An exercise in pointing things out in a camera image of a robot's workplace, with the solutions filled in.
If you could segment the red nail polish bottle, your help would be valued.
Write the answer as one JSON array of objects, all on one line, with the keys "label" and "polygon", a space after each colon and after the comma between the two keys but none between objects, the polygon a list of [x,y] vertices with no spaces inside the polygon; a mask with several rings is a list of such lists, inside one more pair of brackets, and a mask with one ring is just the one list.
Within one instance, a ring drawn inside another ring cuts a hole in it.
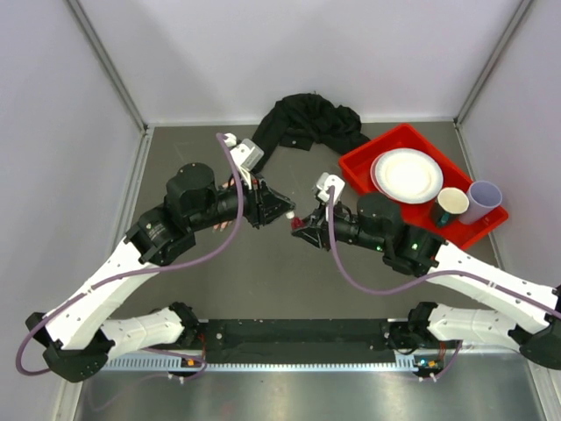
[{"label": "red nail polish bottle", "polygon": [[305,227],[305,226],[306,226],[306,223],[305,223],[304,221],[302,221],[302,220],[301,220],[300,218],[298,218],[298,217],[294,217],[294,218],[291,220],[291,229],[292,229],[293,231],[302,229],[302,228]]}]

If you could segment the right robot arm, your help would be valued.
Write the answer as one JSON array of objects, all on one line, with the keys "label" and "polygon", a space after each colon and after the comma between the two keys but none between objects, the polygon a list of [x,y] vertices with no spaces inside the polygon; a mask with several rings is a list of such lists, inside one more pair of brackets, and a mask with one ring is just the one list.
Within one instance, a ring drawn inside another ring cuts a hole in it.
[{"label": "right robot arm", "polygon": [[476,259],[449,240],[403,221],[400,206],[381,193],[362,196],[351,212],[329,196],[316,210],[291,223],[293,236],[338,255],[343,242],[380,253],[385,265],[412,281],[385,295],[424,282],[453,289],[484,304],[481,310],[419,303],[408,315],[408,333],[418,346],[467,341],[503,346],[539,366],[560,368],[560,292]]}]

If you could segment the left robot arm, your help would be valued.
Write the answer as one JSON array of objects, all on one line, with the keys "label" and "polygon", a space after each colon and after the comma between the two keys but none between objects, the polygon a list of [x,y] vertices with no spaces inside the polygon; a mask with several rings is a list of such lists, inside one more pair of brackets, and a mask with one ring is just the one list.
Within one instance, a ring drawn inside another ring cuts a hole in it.
[{"label": "left robot arm", "polygon": [[127,353],[192,346],[198,340],[199,320],[184,303],[138,318],[118,320],[111,315],[136,289],[193,248],[197,232],[241,218],[260,228],[295,209],[260,175],[232,177],[230,186],[219,188],[213,170],[200,162],[180,168],[166,190],[163,203],[139,217],[71,298],[27,318],[26,327],[44,347],[49,371],[69,382],[82,382]]}]

